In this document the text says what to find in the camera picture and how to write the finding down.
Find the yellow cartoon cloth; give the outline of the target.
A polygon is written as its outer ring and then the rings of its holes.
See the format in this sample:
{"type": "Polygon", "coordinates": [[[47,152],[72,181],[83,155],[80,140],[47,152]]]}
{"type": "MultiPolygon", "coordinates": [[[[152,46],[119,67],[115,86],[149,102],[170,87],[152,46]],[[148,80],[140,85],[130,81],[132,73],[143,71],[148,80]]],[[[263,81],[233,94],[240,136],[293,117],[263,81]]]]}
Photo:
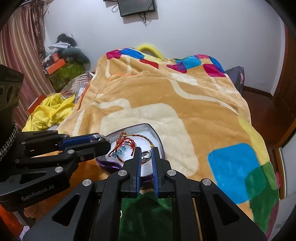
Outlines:
{"type": "Polygon", "coordinates": [[[53,94],[45,98],[30,114],[22,132],[45,131],[59,125],[72,113],[74,107],[75,95],[63,99],[62,94],[53,94]]]}

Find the striped patterned bedsheet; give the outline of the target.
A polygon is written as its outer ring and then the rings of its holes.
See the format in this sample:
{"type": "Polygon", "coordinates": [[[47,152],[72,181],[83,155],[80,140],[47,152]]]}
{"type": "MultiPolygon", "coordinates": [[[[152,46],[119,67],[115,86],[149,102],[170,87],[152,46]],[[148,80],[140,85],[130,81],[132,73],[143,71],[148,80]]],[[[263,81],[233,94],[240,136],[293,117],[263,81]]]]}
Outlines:
{"type": "Polygon", "coordinates": [[[60,92],[63,99],[75,96],[74,103],[77,103],[93,77],[92,72],[86,72],[72,79],[60,92]]]}

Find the red box with white label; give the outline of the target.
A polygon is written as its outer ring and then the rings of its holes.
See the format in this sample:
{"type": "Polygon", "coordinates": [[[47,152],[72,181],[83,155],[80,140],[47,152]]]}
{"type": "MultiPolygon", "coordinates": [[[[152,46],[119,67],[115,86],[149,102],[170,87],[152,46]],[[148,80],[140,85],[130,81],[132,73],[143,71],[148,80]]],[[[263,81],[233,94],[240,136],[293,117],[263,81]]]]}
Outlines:
{"type": "Polygon", "coordinates": [[[32,114],[34,112],[35,108],[37,106],[39,106],[45,98],[46,97],[43,94],[41,94],[39,97],[37,97],[28,107],[27,113],[32,114]]]}

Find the green patterned box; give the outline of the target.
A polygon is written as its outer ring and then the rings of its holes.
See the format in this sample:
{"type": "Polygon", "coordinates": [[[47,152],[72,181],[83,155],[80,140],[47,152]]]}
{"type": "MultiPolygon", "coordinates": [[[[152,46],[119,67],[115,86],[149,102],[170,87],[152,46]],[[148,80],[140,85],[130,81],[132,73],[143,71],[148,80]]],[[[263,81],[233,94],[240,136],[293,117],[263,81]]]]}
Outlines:
{"type": "Polygon", "coordinates": [[[48,76],[53,88],[58,91],[63,89],[72,79],[85,73],[82,65],[78,63],[67,63],[48,76]]]}

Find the colourful patchwork fleece blanket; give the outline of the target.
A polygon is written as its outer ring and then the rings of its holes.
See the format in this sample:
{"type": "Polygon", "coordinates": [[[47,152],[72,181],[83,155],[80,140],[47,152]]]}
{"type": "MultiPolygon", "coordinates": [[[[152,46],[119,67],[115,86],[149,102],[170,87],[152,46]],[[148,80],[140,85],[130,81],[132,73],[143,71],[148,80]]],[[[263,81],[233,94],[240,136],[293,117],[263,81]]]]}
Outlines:
{"type": "Polygon", "coordinates": [[[270,236],[278,185],[245,99],[207,55],[159,59],[132,48],[103,55],[72,113],[57,129],[71,136],[150,124],[171,167],[209,178],[270,236]]]}

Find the orange box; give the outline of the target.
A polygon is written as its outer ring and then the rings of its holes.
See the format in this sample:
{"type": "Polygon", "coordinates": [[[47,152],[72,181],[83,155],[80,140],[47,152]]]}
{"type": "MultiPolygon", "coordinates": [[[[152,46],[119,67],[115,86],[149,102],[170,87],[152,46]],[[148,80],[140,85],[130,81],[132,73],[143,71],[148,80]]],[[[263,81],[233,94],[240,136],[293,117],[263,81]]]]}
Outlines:
{"type": "Polygon", "coordinates": [[[57,61],[56,63],[54,63],[52,66],[50,66],[49,68],[47,68],[47,73],[49,75],[51,75],[55,71],[57,71],[58,69],[60,69],[61,67],[63,67],[64,65],[66,65],[65,60],[64,59],[60,59],[59,61],[57,61]]]}

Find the pile of clothes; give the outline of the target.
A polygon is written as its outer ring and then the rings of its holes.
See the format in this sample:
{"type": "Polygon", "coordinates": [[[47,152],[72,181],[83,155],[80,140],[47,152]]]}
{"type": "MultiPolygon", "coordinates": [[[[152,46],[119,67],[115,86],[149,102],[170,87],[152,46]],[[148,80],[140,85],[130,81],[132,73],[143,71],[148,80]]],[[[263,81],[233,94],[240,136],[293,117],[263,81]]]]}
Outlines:
{"type": "Polygon", "coordinates": [[[53,62],[53,55],[58,54],[60,59],[66,62],[78,62],[86,71],[90,70],[91,62],[89,58],[78,47],[75,39],[71,35],[60,34],[54,44],[48,46],[48,52],[42,64],[53,62]]]}

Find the striped red curtain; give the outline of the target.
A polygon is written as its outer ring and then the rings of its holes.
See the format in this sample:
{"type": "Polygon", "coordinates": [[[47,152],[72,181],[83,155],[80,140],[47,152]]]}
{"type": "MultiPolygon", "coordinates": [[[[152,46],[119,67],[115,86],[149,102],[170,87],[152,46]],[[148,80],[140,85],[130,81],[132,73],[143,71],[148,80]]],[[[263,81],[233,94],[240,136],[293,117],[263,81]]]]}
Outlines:
{"type": "Polygon", "coordinates": [[[31,1],[18,7],[1,30],[1,64],[23,73],[23,84],[16,107],[15,122],[25,126],[31,103],[41,94],[55,92],[45,77],[41,62],[45,59],[44,7],[47,1],[31,1]]]}

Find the yellow bed footboard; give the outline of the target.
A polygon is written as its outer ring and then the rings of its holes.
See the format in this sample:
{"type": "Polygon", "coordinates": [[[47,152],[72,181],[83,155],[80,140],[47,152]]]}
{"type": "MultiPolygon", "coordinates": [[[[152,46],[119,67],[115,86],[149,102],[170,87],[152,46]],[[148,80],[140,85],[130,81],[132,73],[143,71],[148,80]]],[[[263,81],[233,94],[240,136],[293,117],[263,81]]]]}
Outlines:
{"type": "Polygon", "coordinates": [[[152,53],[155,57],[159,58],[159,59],[164,59],[165,57],[163,56],[163,54],[156,49],[154,46],[150,45],[150,44],[141,44],[139,46],[136,47],[136,49],[138,51],[148,51],[150,53],[152,53]]]}

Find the grey backpack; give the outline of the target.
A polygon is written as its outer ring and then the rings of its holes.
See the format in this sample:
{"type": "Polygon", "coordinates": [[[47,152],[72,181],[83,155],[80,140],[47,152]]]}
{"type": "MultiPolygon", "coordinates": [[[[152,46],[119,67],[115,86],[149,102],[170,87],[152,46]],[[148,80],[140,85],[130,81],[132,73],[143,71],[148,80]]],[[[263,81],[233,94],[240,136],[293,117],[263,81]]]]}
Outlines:
{"type": "Polygon", "coordinates": [[[238,92],[241,95],[243,95],[243,87],[244,87],[244,81],[245,81],[244,68],[241,66],[236,66],[226,70],[225,72],[231,79],[232,83],[234,84],[238,92]]]}

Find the brown wooden door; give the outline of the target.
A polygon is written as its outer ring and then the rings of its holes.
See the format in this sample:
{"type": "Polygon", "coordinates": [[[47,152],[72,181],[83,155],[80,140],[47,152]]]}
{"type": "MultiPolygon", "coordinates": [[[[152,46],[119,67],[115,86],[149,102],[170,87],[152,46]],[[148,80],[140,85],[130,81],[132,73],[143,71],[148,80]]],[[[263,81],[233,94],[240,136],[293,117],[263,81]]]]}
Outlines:
{"type": "Polygon", "coordinates": [[[280,147],[295,128],[295,34],[287,26],[283,66],[272,101],[278,110],[278,119],[285,124],[285,131],[275,143],[280,147]]]}

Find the small black wall monitor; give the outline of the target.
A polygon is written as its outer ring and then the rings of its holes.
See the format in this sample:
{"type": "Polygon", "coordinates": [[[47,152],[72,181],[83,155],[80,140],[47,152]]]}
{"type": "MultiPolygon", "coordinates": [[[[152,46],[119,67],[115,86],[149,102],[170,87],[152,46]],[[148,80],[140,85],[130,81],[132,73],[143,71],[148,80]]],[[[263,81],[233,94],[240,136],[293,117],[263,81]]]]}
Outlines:
{"type": "Polygon", "coordinates": [[[153,0],[118,0],[120,16],[130,16],[155,11],[153,0]]]}

